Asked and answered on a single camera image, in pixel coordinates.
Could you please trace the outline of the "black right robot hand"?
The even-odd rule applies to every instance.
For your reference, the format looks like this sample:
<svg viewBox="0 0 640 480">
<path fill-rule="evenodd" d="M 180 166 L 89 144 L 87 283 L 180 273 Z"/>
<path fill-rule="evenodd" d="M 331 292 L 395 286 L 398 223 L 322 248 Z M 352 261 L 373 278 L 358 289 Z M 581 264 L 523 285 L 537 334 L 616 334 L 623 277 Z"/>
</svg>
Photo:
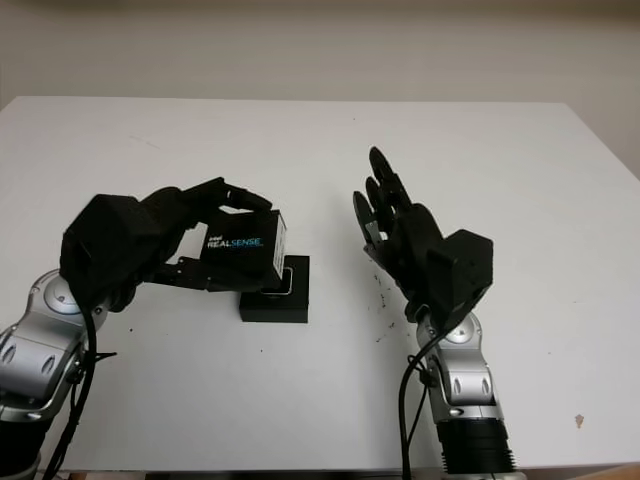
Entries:
<svg viewBox="0 0 640 480">
<path fill-rule="evenodd" d="M 369 151 L 373 174 L 365 193 L 353 193 L 364 251 L 398 286 L 407 300 L 405 315 L 418 323 L 428 310 L 427 251 L 443 239 L 430 211 L 412 201 L 384 154 Z"/>
</svg>

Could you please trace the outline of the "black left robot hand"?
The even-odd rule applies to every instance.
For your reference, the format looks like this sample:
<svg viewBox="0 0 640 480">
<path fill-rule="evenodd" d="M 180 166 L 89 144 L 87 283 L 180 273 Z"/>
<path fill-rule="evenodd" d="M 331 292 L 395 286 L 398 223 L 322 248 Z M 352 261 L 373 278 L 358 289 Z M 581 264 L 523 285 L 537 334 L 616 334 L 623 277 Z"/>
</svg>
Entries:
<svg viewBox="0 0 640 480">
<path fill-rule="evenodd" d="M 266 212 L 272 203 L 218 177 L 187 190 L 160 189 L 142 201 L 133 197 L 98 198 L 114 213 L 113 242 L 96 255 L 96 286 L 92 299 L 110 301 L 123 311 L 143 283 L 222 291 L 236 285 L 232 274 L 188 258 L 169 264 L 186 231 L 226 215 L 222 207 Z"/>
</svg>

